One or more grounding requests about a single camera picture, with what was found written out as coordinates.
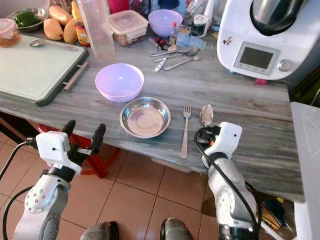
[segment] spoon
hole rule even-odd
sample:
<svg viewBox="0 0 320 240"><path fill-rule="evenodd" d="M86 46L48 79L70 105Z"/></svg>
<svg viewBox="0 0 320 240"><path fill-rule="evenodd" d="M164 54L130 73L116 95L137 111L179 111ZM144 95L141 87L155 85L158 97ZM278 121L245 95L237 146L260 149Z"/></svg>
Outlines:
<svg viewBox="0 0 320 240"><path fill-rule="evenodd" d="M166 55L166 54L174 54L174 53L179 53L179 54L185 54L186 52L188 52L192 47L188 47L185 50L176 50L176 51L171 51L171 52L160 52L160 53L151 53L150 57L158 57L158 56L162 56L162 55Z"/></svg>
<svg viewBox="0 0 320 240"><path fill-rule="evenodd" d="M34 40L30 43L30 46L31 47L38 47L38 46L41 46L41 45L50 45L50 46L55 46L55 47L59 47L59 48L63 48L63 49L67 49L67 50L70 50L70 51L78 51L78 48L74 47L74 46L62 46L60 44L56 44L56 43L52 43L52 42L48 42L44 39L37 39L37 40Z"/></svg>
<svg viewBox="0 0 320 240"><path fill-rule="evenodd" d="M190 59L188 59L188 60L179 62L179 63L174 64L174 65L171 65L171 66L166 66L166 67L164 68L164 70L165 70L165 71L169 71L169 70L174 69L174 68L176 68L176 67L178 67L178 66L180 66L180 65L182 65L182 64L186 64L186 63L191 62L191 61L198 61L198 60L200 60L200 59L205 55L205 53L206 53L205 50L202 50L202 51L200 51L197 55L195 55L194 57L192 57L192 58L190 58Z"/></svg>
<svg viewBox="0 0 320 240"><path fill-rule="evenodd" d="M203 105L199 114L199 120L205 128L212 124L214 111L210 104Z"/></svg>
<svg viewBox="0 0 320 240"><path fill-rule="evenodd" d="M169 56L166 57L166 59L171 59L171 58L174 58L174 57L177 57L177 56L181 56L181 55L185 55L185 56L191 57L191 56L196 55L199 51L200 51L200 49L198 47L193 46L188 51L186 51L186 53L178 53L178 54L174 54L174 55L169 55ZM156 58L156 59L153 59L152 61L155 62L155 63L158 63L158 62L161 62L162 59L163 58Z"/></svg>

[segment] metal fork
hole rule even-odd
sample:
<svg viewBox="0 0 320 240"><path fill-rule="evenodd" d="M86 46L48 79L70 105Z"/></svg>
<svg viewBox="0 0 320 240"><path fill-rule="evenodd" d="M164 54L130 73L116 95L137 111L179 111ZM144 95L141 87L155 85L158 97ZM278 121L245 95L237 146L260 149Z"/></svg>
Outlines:
<svg viewBox="0 0 320 240"><path fill-rule="evenodd" d="M180 157L186 159L188 156L188 119L191 117L191 104L184 106L183 116L185 117L185 126Z"/></svg>

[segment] kitchen counter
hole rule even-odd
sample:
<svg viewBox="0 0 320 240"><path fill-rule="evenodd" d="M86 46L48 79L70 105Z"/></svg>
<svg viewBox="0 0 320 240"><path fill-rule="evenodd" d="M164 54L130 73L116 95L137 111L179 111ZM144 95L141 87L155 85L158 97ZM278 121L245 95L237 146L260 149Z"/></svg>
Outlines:
<svg viewBox="0 0 320 240"><path fill-rule="evenodd" d="M116 57L108 62L97 62L89 49L88 68L70 92L61 91L51 104L44 107L1 96L0 110L55 128L74 119L74 132L89 138L100 123L105 123L105 143L206 174L207 169L193 137L202 127L200 109L209 103L213 107L215 124L230 122L243 128L232 160L244 178L258 191L303 202L287 86L276 81L256 85L252 78L230 74L218 60L216 41L211 36L208 39L210 42L203 59L167 72L155 72L157 63L152 62L149 54L156 49L147 39L129 47L115 43ZM166 64L183 58L170 59ZM141 69L145 81L139 96L160 99L168 106L171 123L163 134L140 139L121 128L119 115L125 103L106 100L95 86L98 71L113 63L132 64ZM185 126L185 103L192 105L192 114L188 128L188 157L182 159L179 156Z"/></svg>

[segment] purple container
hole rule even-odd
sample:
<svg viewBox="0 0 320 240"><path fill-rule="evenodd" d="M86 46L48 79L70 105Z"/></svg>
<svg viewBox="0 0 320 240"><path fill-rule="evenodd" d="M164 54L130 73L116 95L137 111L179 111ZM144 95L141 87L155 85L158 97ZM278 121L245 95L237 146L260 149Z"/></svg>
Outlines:
<svg viewBox="0 0 320 240"><path fill-rule="evenodd" d="M179 13L168 9L152 11L148 19L152 31L164 38L170 36L174 22L176 22L176 29L179 29L183 20Z"/></svg>
<svg viewBox="0 0 320 240"><path fill-rule="evenodd" d="M139 95L144 81L144 74L139 68L117 63L98 72L95 86L106 99L115 103L125 103Z"/></svg>

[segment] metal bowl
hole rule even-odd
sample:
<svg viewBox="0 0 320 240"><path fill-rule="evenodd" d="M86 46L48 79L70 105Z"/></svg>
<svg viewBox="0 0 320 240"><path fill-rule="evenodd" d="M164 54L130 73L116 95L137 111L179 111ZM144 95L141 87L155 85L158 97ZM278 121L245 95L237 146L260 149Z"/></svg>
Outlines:
<svg viewBox="0 0 320 240"><path fill-rule="evenodd" d="M38 29L40 29L42 27L42 25L44 24L44 20L46 20L49 17L49 13L47 10L43 9L43 8L24 8L18 11L14 11L12 13L10 13L7 18L8 19L13 19L14 20L14 16L18 13L20 13L21 11L31 11L34 13L34 16L41 20L41 22L38 22L37 24L31 25L31 26L25 26L25 27L17 27L16 29L18 29L21 32L24 33L30 33L30 32L34 32Z"/></svg>
<svg viewBox="0 0 320 240"><path fill-rule="evenodd" d="M121 127L132 136L150 139L169 126L169 108L160 100L145 96L129 102L120 113Z"/></svg>

